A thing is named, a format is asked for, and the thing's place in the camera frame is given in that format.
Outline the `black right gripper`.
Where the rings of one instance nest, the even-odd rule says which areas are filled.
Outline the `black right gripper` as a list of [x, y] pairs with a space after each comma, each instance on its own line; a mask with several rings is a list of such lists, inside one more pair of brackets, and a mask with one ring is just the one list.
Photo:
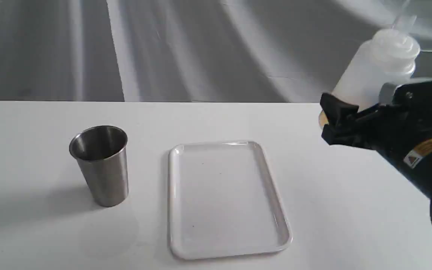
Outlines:
[[432, 79], [387, 82], [378, 103], [360, 113], [358, 105], [331, 93], [323, 93], [319, 105], [322, 139], [329, 145], [356, 147], [357, 130], [367, 145], [408, 165], [432, 154]]

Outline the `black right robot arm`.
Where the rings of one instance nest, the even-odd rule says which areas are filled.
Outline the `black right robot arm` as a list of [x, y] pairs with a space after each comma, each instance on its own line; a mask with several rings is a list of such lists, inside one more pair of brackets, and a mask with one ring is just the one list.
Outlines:
[[319, 104], [326, 143], [378, 152], [432, 202], [432, 78], [385, 83], [364, 110], [329, 93]]

